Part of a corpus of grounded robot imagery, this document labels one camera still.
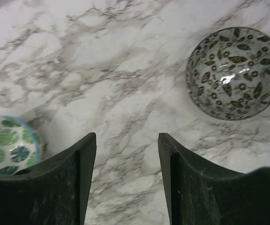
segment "marble countertop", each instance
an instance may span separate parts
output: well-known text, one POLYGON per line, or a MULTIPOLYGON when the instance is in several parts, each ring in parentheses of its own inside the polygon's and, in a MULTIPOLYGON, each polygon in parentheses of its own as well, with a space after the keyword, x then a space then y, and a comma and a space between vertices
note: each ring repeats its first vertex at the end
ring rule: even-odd
POLYGON ((159 132, 229 169, 270 166, 270 107, 224 122, 187 94, 188 56, 231 26, 270 36, 270 0, 0 0, 0 115, 38 128, 46 157, 97 134, 86 225, 168 225, 159 132))

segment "ceramic bowl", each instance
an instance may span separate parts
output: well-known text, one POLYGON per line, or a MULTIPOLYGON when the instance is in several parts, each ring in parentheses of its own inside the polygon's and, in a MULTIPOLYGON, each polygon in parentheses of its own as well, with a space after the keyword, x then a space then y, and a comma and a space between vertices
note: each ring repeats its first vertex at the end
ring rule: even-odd
POLYGON ((193 102, 223 120, 250 118, 270 105, 270 37, 246 27, 201 41, 186 68, 193 102))
POLYGON ((42 151, 43 139, 37 131, 19 118, 0 116, 0 176, 38 163, 42 151))

